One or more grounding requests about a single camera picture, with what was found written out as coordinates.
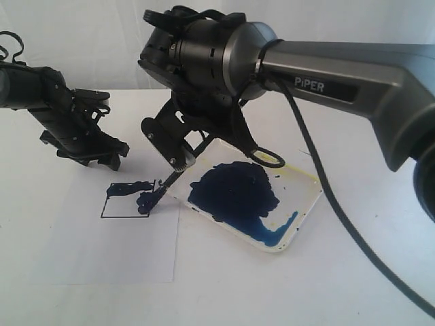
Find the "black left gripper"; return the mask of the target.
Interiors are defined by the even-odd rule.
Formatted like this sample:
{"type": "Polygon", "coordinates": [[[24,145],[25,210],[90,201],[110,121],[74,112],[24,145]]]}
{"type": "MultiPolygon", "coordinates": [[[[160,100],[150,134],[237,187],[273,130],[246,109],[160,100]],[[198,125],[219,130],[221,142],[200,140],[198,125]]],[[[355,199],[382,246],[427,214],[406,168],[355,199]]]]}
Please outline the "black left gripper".
{"type": "Polygon", "coordinates": [[[55,91],[43,107],[29,113],[45,128],[40,140],[58,149],[58,155],[88,166],[90,162],[118,170],[120,156],[130,150],[127,143],[105,134],[98,121],[76,105],[72,91],[55,91]]]}

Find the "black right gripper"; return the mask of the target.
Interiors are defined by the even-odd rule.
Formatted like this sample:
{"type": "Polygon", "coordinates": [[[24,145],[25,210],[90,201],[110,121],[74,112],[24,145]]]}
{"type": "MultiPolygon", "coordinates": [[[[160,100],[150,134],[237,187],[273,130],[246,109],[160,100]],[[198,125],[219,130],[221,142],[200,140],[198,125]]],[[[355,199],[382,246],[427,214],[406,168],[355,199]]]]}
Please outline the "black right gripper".
{"type": "Polygon", "coordinates": [[[188,131],[205,131],[210,135],[225,140],[241,151],[256,151],[258,144],[247,127],[239,104],[231,99],[230,104],[219,104],[211,96],[193,97],[189,94],[173,91],[171,100],[181,112],[182,123],[170,127],[171,151],[181,151],[184,137],[188,131]]]}

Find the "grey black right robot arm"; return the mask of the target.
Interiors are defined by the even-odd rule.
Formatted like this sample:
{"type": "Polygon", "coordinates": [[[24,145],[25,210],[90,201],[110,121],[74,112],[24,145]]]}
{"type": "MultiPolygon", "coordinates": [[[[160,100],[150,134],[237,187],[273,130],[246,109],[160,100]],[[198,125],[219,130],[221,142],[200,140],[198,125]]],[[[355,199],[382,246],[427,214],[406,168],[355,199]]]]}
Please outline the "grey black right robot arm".
{"type": "Polygon", "coordinates": [[[368,119],[390,170],[416,161],[416,197],[434,215],[434,46],[284,41],[243,13],[181,5],[143,18],[154,31],[139,66],[171,98],[141,129],[174,170],[194,163],[192,131],[254,157],[241,107],[275,91],[368,119]]]}

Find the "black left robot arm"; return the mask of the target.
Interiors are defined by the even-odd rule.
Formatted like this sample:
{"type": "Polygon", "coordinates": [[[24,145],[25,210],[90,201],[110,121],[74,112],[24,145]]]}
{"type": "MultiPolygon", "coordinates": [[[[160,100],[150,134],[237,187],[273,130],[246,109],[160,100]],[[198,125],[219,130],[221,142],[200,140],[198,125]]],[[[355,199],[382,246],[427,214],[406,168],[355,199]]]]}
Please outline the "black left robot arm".
{"type": "Polygon", "coordinates": [[[28,111],[45,128],[41,142],[54,146],[58,157],[117,171],[130,147],[98,125],[111,111],[109,97],[104,91],[68,88],[51,67],[1,64],[1,107],[28,111]]]}

